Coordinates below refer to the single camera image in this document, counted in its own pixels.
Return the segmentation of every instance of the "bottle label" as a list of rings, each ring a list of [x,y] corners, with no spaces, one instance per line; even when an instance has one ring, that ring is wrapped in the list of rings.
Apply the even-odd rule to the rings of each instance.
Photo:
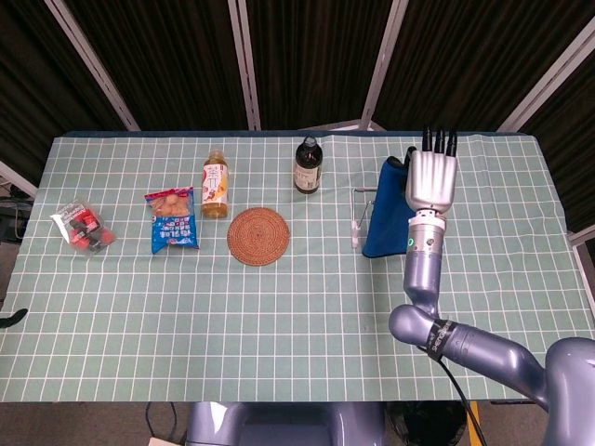
[[[224,164],[203,167],[203,204],[227,203],[228,169]]]
[[[320,185],[321,172],[322,170],[320,166],[314,167],[313,169],[307,169],[296,163],[294,168],[294,181],[296,181],[296,186],[302,190],[313,190],[318,188]]]

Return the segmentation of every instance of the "grid tablecloth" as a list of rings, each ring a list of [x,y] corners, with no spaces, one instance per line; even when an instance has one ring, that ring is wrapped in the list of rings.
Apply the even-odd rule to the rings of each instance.
[[[350,245],[351,188],[375,186],[387,156],[402,158],[420,138],[319,138],[322,186],[310,196],[292,185],[302,139],[56,139],[4,307],[30,313],[0,334],[2,400],[456,399],[437,364],[388,331],[407,301],[403,256],[370,260]],[[215,148],[230,165],[230,216],[197,216],[200,251],[152,256],[143,195],[200,186]],[[536,140],[461,137],[458,160],[441,316],[518,341],[542,363],[557,339],[592,337]],[[119,237],[104,255],[75,255],[50,221],[75,196]],[[251,206],[276,210],[291,229],[284,256],[261,268],[240,264],[226,241]],[[471,399],[519,396],[451,366]]]

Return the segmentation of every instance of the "blue snack package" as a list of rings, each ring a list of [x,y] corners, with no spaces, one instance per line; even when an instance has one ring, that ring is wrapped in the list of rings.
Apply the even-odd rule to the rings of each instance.
[[[198,249],[193,187],[148,193],[145,200],[152,208],[153,254],[170,244]]]

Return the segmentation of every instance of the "black backdrop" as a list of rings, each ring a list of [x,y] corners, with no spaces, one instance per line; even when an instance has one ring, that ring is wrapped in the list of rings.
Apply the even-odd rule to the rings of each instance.
[[[247,0],[263,129],[361,117],[391,0]],[[143,130],[246,129],[227,2],[67,0]],[[595,2],[411,0],[373,120],[496,130]],[[52,138],[123,128],[42,0],[0,2],[0,159],[37,183]],[[568,227],[595,224],[591,56],[522,128]]]

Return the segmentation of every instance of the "red food package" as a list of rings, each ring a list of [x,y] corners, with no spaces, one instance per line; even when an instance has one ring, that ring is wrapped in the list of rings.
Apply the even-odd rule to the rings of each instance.
[[[116,239],[87,202],[75,199],[51,216],[64,240],[77,251],[93,256]]]

